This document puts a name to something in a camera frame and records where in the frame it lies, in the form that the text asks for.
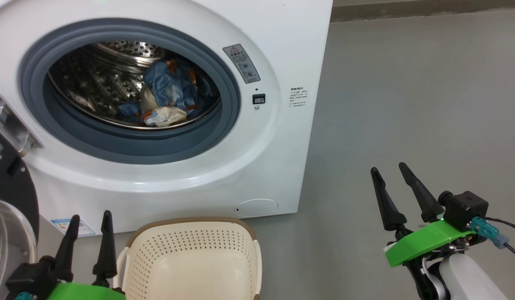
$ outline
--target washing machine door opening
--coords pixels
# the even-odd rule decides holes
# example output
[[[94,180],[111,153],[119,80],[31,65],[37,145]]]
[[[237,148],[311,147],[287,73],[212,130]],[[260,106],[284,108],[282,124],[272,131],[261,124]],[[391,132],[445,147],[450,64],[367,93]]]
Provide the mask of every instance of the washing machine door opening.
[[[240,108],[236,80],[212,49],[131,19],[89,20],[46,34],[23,61],[20,89],[54,137],[120,163],[198,155],[229,133]]]

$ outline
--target green 3d-printed part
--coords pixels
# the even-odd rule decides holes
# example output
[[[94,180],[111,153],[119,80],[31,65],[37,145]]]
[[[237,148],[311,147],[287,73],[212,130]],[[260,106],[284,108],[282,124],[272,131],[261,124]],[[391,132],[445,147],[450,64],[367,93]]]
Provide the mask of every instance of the green 3d-printed part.
[[[460,232],[445,220],[436,221],[402,238],[385,252],[385,256],[391,267],[396,267],[469,234],[475,232]]]
[[[112,289],[80,283],[60,283],[48,300],[126,300],[126,296]]]

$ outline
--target blue connector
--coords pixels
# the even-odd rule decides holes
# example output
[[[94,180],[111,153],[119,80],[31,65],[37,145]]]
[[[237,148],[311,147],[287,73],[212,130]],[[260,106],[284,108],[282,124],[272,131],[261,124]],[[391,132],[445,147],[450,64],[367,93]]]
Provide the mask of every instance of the blue connector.
[[[30,293],[22,292],[19,294],[19,296],[17,296],[17,298],[15,298],[15,300],[33,300],[33,298],[31,297]]]
[[[480,217],[474,217],[470,222],[470,229],[491,240],[498,249],[505,248],[505,243],[509,243],[509,238]]]

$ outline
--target beige plastic basket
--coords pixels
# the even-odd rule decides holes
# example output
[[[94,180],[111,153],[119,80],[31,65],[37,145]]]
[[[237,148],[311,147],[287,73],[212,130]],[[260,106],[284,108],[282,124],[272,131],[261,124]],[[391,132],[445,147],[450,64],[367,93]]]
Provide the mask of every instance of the beige plastic basket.
[[[128,300],[258,300],[261,249],[234,218],[182,218],[139,229],[117,259]]]

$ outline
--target front-loading washing machine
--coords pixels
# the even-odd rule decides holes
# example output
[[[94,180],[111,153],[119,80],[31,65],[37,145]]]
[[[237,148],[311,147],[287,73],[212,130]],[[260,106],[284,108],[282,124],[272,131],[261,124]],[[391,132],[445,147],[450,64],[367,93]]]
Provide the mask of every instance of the front-loading washing machine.
[[[295,213],[331,5],[0,0],[0,131],[40,214],[89,235],[106,209],[115,232]]]

